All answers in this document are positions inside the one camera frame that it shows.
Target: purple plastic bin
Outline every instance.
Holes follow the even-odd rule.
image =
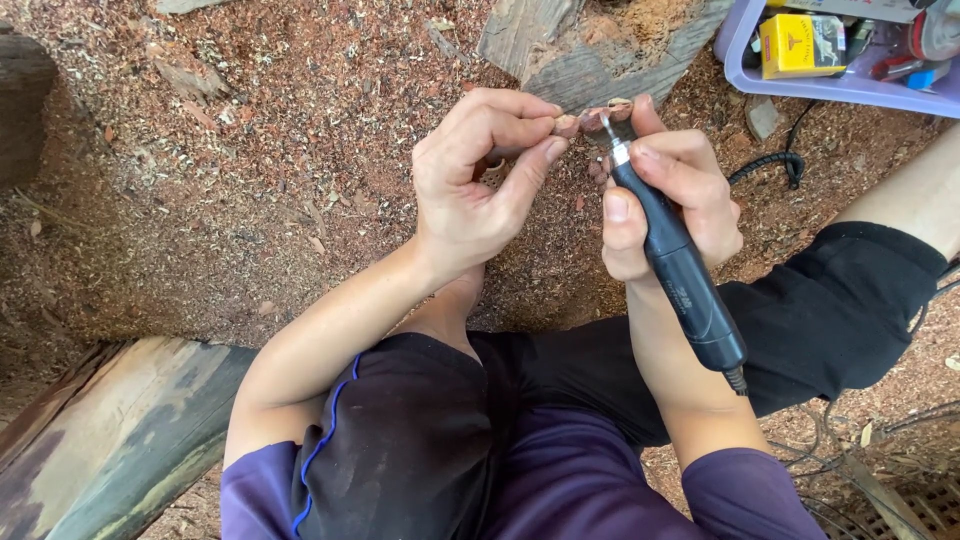
[[[727,80],[738,90],[749,94],[829,99],[960,118],[960,57],[953,59],[950,73],[931,87],[937,93],[872,79],[870,69],[888,54],[880,46],[868,47],[848,67],[843,79],[810,77],[764,81],[759,69],[743,68],[743,51],[765,4],[765,0],[736,0],[713,45],[713,54],[724,63]]]

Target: rotary tool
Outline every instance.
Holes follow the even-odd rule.
[[[723,373],[738,396],[746,396],[742,366],[747,359],[747,347],[713,286],[700,251],[673,203],[634,171],[630,141],[616,136],[606,115],[601,118],[611,138],[611,176],[643,206],[648,227],[643,251],[677,313],[694,355],[710,371]]]

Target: sawdust-covered ground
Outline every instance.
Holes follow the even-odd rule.
[[[0,0],[0,18],[60,66],[41,177],[23,190],[59,217],[14,193],[0,199],[0,428],[94,340],[166,334],[262,346],[400,245],[416,217],[413,145],[465,90],[515,84],[471,53],[490,5],[242,0],[151,21],[155,13],[134,0]],[[423,29],[431,17],[453,23],[444,35],[468,64],[439,53]],[[148,60],[149,42],[208,62],[229,93],[184,99]],[[775,101],[782,130],[760,147],[744,123],[744,96],[706,50],[661,112],[668,126],[704,130],[732,172],[779,150],[805,106]],[[794,148],[808,165],[800,190],[787,190],[776,167],[733,189],[746,247],[717,278],[752,280],[799,251],[946,125],[817,106]],[[474,327],[564,328],[625,310],[599,255],[601,191],[586,172],[598,153],[580,139],[553,171],[524,232],[490,265]],[[958,313],[960,293],[939,299],[900,366],[845,395],[832,411],[843,440],[857,446],[871,421],[879,429],[960,398],[960,372],[945,364],[960,352]],[[920,463],[905,465],[915,472],[955,473],[949,421],[899,430],[883,449],[862,452],[883,470],[886,455],[902,453]],[[765,428],[794,446],[812,441],[812,421],[798,409]],[[829,455],[829,445],[821,449]],[[654,484],[682,503],[669,452],[643,459]],[[218,538],[218,478],[208,474],[145,537]],[[804,490],[843,495],[834,479],[813,478]]]

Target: wooden board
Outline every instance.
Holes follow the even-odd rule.
[[[0,540],[131,540],[223,458],[253,349],[91,351],[0,433]]]
[[[732,0],[685,1],[690,6],[687,22],[672,32],[656,64],[643,69],[636,69],[636,58],[632,58],[643,43],[638,42],[634,50],[622,43],[611,47],[596,33],[585,32],[593,17],[584,11],[585,0],[498,0],[477,49],[520,79],[521,89],[568,113],[640,93],[651,94],[659,104],[732,4]]]
[[[0,188],[33,180],[45,134],[40,112],[57,76],[47,51],[0,21]]]

